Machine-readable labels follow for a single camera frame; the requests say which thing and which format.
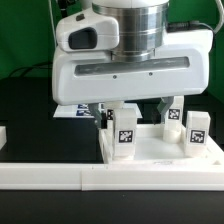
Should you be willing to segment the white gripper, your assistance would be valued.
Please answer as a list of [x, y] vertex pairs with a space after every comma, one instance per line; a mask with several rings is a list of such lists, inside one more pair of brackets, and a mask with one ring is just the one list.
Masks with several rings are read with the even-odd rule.
[[87, 103], [95, 125], [102, 126], [99, 104], [161, 98], [152, 110], [153, 124], [164, 123], [173, 96], [202, 93], [209, 83], [213, 33], [201, 29], [173, 32], [144, 62], [114, 62], [107, 51], [67, 53], [57, 49], [52, 95], [60, 105]]

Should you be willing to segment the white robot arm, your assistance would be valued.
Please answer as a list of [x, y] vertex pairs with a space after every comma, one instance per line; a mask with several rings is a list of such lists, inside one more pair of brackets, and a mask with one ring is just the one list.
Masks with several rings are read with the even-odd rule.
[[52, 96], [63, 106], [204, 92], [215, 32], [193, 21], [168, 23], [169, 0], [92, 0], [57, 25]]

